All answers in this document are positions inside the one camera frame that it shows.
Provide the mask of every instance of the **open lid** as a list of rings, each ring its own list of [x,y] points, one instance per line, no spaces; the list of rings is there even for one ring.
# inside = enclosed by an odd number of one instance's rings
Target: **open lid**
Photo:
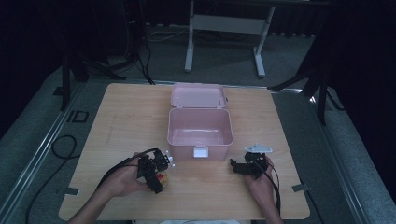
[[[223,108],[227,105],[224,89],[218,84],[175,83],[171,105],[184,108]]]

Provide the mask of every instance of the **table leg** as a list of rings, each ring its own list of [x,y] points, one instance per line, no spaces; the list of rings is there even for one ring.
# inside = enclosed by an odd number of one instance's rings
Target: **table leg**
[[[262,26],[262,34],[260,43],[257,47],[253,48],[254,60],[256,61],[257,74],[259,77],[265,77],[264,65],[262,64],[262,46],[264,45],[265,37],[268,35],[268,30],[271,25],[271,20],[274,15],[275,7],[270,7],[267,19]]]
[[[192,69],[192,56],[194,53],[193,25],[194,25],[194,1],[190,0],[189,45],[187,46],[186,63],[184,65],[185,72],[190,72]]]

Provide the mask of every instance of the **forearm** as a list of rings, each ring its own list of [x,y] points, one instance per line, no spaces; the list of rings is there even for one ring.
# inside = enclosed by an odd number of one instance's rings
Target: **forearm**
[[[266,223],[268,224],[279,224],[283,223],[280,214],[278,213],[274,204],[261,205],[262,213],[264,214]]]
[[[94,223],[112,197],[96,191],[67,223]]]

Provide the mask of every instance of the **pink plastic box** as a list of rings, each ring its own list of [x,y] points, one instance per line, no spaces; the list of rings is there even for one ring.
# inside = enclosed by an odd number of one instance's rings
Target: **pink plastic box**
[[[224,161],[233,143],[227,98],[217,84],[176,83],[168,142],[175,161]]]

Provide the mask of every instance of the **wooden table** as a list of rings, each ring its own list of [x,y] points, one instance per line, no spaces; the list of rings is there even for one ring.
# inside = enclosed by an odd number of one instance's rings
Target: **wooden table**
[[[169,148],[166,136],[171,86],[110,84],[100,105],[70,188],[78,195],[65,195],[60,217],[69,219],[89,199],[103,174],[134,152]],[[169,168],[163,192],[137,192],[114,198],[99,219],[262,219],[241,175],[229,159],[245,162],[244,147],[255,143],[271,147],[268,156],[279,174],[281,216],[309,216],[288,142],[271,93],[258,88],[225,88],[226,109],[231,114],[234,142],[225,161],[178,161]]]

